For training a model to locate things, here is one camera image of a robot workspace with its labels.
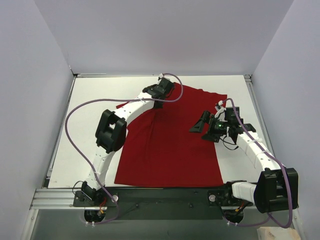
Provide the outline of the red t-shirt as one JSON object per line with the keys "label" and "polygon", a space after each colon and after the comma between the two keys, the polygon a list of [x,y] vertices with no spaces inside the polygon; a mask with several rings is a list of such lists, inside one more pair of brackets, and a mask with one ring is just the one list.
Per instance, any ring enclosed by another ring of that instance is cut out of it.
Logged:
{"label": "red t-shirt", "polygon": [[168,102],[128,125],[114,182],[151,188],[223,185],[215,144],[189,130],[226,97],[176,83]]}

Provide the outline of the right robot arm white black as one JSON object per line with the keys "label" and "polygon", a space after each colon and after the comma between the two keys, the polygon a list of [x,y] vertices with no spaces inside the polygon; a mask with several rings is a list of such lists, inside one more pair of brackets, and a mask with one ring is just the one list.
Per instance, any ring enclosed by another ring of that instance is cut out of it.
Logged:
{"label": "right robot arm white black", "polygon": [[205,124],[208,130],[203,140],[218,143],[231,138],[236,149],[241,149],[253,167],[260,173],[257,182],[229,181],[225,184],[228,195],[225,201],[236,199],[254,204],[260,213],[296,209],[298,207],[299,176],[294,168],[278,164],[271,152],[261,142],[256,129],[240,118],[239,107],[218,107],[216,114],[204,111],[191,133],[202,133]]}

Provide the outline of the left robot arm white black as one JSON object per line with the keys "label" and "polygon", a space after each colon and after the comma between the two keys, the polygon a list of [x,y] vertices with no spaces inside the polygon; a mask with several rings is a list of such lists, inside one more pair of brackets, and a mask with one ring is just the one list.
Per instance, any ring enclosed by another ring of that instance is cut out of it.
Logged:
{"label": "left robot arm white black", "polygon": [[85,156],[73,140],[69,141],[90,166],[80,191],[74,193],[75,199],[87,201],[91,206],[100,206],[104,200],[113,197],[105,187],[105,178],[112,158],[125,144],[128,125],[146,111],[159,109],[164,103],[169,103],[169,96],[174,89],[174,82],[162,74],[156,84],[145,87],[136,98],[123,100],[124,106],[116,110],[104,110],[95,131],[97,154],[93,161]]}

